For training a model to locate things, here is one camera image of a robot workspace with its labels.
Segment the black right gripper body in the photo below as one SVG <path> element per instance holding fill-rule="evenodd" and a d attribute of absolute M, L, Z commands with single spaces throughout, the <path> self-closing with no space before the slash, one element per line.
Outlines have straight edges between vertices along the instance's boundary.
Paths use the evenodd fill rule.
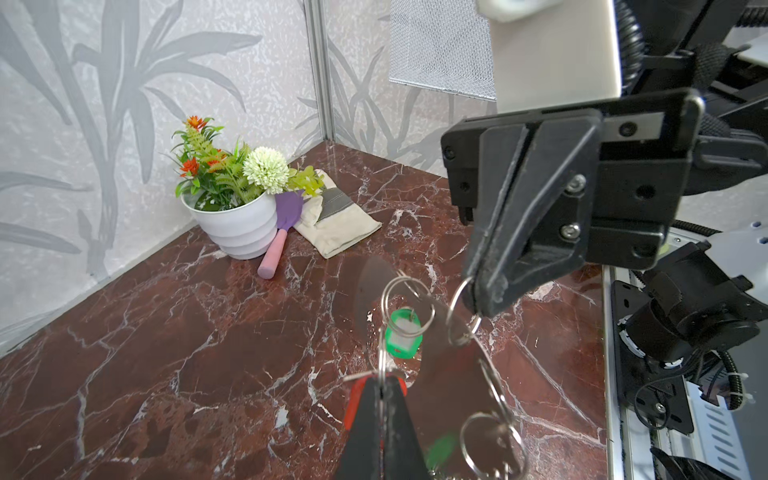
<path fill-rule="evenodd" d="M 479 137 L 487 129 L 531 125 L 555 115 L 602 116 L 597 186 L 586 261 L 621 266 L 633 246 L 662 243 L 684 193 L 704 113 L 691 88 L 463 120 L 441 137 L 453 204 L 474 224 Z"/>

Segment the red tag key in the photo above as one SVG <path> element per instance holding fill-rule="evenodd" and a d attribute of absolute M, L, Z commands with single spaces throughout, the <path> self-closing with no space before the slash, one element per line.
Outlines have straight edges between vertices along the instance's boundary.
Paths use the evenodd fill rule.
<path fill-rule="evenodd" d="M 413 432 L 406 403 L 408 389 L 403 378 L 387 370 L 385 326 L 376 335 L 376 360 L 371 371 L 349 376 L 352 388 L 343 426 L 352 435 L 361 432 L 367 439 L 400 438 Z"/>

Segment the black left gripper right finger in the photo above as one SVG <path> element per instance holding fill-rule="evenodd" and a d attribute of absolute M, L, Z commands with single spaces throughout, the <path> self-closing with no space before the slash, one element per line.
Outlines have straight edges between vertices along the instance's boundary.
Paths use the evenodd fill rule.
<path fill-rule="evenodd" d="M 382 468 L 390 480 L 430 479 L 399 379 L 387 377 L 382 389 Z"/>

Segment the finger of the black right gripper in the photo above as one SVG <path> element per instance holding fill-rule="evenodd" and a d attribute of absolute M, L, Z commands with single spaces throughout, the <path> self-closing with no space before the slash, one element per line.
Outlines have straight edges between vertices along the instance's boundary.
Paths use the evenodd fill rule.
<path fill-rule="evenodd" d="M 473 294 L 482 286 L 480 270 L 528 135 L 529 129 L 523 123 L 492 127 L 479 137 L 477 205 L 465 261 Z"/>
<path fill-rule="evenodd" d="M 596 110 L 527 125 L 529 135 L 480 270 L 470 310 L 494 317 L 523 294 L 583 266 L 597 186 Z"/>

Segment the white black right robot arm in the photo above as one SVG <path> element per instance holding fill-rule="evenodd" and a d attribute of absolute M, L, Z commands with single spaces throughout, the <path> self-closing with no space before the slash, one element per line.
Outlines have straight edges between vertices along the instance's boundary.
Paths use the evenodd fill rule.
<path fill-rule="evenodd" d="M 648 270 L 680 200 L 767 172 L 767 118 L 705 93 L 744 1 L 481 1 L 498 112 L 441 139 L 473 228 L 461 295 L 492 317 L 587 263 Z"/>

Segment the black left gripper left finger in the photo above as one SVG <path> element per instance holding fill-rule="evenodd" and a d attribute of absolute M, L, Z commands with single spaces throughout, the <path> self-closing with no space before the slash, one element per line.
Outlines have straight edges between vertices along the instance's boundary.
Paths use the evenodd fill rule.
<path fill-rule="evenodd" d="M 347 433 L 346 443 L 334 479 L 381 478 L 380 394 L 376 376 L 355 381 L 343 422 Z"/>

